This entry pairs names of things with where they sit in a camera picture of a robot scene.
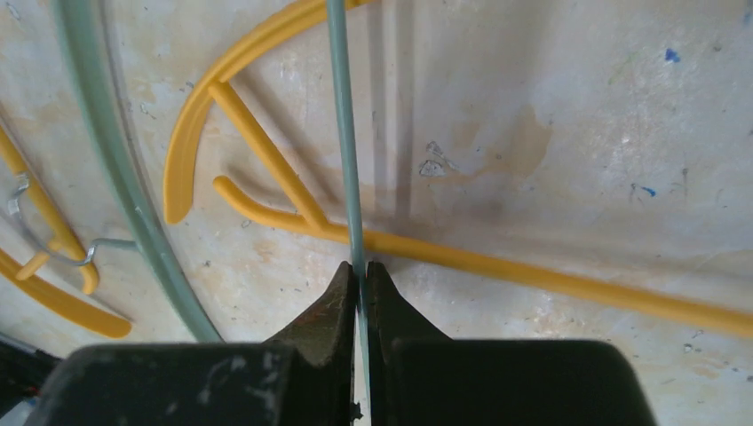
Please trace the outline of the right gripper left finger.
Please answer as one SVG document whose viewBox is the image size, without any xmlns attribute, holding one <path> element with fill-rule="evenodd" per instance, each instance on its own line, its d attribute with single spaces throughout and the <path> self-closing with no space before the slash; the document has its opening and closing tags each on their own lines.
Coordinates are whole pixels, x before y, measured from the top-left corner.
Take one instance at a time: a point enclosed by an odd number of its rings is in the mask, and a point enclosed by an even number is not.
<svg viewBox="0 0 753 426">
<path fill-rule="evenodd" d="M 101 344 L 56 367 L 30 425 L 349 425 L 357 279 L 262 342 Z"/>
</svg>

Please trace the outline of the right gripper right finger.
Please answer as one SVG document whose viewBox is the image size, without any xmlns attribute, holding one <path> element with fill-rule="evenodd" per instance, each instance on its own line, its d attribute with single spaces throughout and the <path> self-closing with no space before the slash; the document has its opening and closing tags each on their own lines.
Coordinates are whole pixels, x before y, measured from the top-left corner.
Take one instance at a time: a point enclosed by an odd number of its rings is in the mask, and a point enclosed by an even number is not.
<svg viewBox="0 0 753 426">
<path fill-rule="evenodd" d="M 652 425 L 628 360 L 610 343 L 457 340 L 403 298 L 385 266 L 366 282 L 375 425 Z"/>
</svg>

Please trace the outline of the green hanger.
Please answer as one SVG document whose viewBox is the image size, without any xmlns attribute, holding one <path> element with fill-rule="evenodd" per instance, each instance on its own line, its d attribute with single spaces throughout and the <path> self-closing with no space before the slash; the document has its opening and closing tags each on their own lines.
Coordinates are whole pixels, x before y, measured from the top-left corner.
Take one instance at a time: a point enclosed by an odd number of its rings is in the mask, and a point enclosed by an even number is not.
<svg viewBox="0 0 753 426">
<path fill-rule="evenodd" d="M 340 83 L 346 83 L 347 91 L 350 90 L 349 76 L 344 77 L 346 65 L 344 59 L 337 55 L 345 54 L 345 1 L 326 1 L 327 12 L 331 12 L 330 6 L 334 5 L 335 18 L 327 17 L 328 25 L 335 29 L 334 42 L 331 53 L 335 53 L 332 65 L 335 66 L 333 76 L 336 84 L 336 110 L 337 127 L 341 142 L 341 157 L 345 166 L 345 192 L 348 231 L 346 242 L 350 242 L 355 277 L 359 287 L 365 277 L 364 248 L 362 244 L 361 208 L 355 206 L 355 178 L 358 177 L 354 136 L 345 136 L 344 123 L 353 124 L 353 118 L 349 116 L 342 122 L 340 113 L 351 114 L 351 95 L 347 94 L 345 100 L 340 99 Z M 88 1 L 67 1 L 55 6 L 55 19 L 60 32 L 61 49 L 67 55 L 68 70 L 77 85 L 77 97 L 79 107 L 82 108 L 83 118 L 93 141 L 95 154 L 99 157 L 103 170 L 115 192 L 116 200 L 121 204 L 122 210 L 130 224 L 136 238 L 135 241 L 117 239 L 100 239 L 93 242 L 92 246 L 109 246 L 119 249 L 136 249 L 152 268 L 155 277 L 160 282 L 162 289 L 176 310 L 180 319 L 188 327 L 189 331 L 200 342 L 221 342 L 218 331 L 202 308 L 200 302 L 188 283 L 185 274 L 178 265 L 169 242 L 161 225 L 158 225 L 156 213 L 152 202 L 147 198 L 142 189 L 142 184 L 137 178 L 131 155 L 127 154 L 126 139 L 128 131 L 125 124 L 121 124 L 116 118 L 115 106 L 111 105 L 110 95 L 113 94 L 114 77 L 106 75 L 101 60 L 110 60 L 109 53 L 102 53 L 104 49 L 104 24 L 97 23 L 95 19 L 96 8 L 90 6 Z"/>
</svg>

